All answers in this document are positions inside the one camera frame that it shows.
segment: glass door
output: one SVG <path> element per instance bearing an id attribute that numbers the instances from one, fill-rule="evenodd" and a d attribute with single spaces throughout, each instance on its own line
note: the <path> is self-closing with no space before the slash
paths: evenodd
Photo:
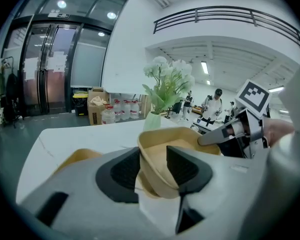
<path id="1" fill-rule="evenodd" d="M 32 26 L 22 72 L 28 116 L 66 112 L 68 56 L 74 52 L 78 27 L 56 23 Z"/>

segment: ceiling light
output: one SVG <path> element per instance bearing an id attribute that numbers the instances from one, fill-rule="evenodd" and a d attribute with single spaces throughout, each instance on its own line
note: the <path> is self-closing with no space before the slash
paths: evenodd
<path id="1" fill-rule="evenodd" d="M 59 1 L 56 3 L 59 8 L 65 8 L 67 6 L 65 1 Z"/>
<path id="2" fill-rule="evenodd" d="M 208 67 L 207 67 L 207 63 L 206 62 L 201 62 L 202 68 L 203 68 L 203 72 L 205 74 L 209 74 L 208 72 Z"/>
<path id="3" fill-rule="evenodd" d="M 279 86 L 276 88 L 269 89 L 269 92 L 270 93 L 279 92 L 279 91 L 282 91 L 284 88 L 285 88 L 284 86 Z"/>
<path id="4" fill-rule="evenodd" d="M 117 15 L 114 12 L 108 12 L 108 14 L 106 16 L 111 20 L 113 20 L 117 17 Z"/>

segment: cardboard box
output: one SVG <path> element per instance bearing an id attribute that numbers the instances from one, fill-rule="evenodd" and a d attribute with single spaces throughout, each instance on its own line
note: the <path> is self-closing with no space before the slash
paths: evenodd
<path id="1" fill-rule="evenodd" d="M 92 90 L 88 91 L 87 108 L 91 126 L 101 125 L 101 112 L 106 109 L 104 105 L 96 106 L 90 103 L 90 101 L 97 96 L 107 103 L 109 102 L 109 94 L 103 88 L 93 87 Z"/>

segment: gray floor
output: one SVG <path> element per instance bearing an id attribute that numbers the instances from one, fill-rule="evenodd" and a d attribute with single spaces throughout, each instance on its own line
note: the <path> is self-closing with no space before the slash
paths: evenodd
<path id="1" fill-rule="evenodd" d="M 41 115 L 19 119 L 0 127 L 0 183 L 7 197 L 15 200 L 18 180 L 28 153 L 44 129 L 89 126 L 88 116 L 74 113 Z"/>

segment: black cap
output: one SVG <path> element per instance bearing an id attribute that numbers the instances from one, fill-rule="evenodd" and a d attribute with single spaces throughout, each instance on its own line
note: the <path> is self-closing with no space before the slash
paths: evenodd
<path id="1" fill-rule="evenodd" d="M 216 89 L 215 94 L 218 95 L 218 96 L 221 96 L 222 95 L 222 90 L 220 88 Z"/>

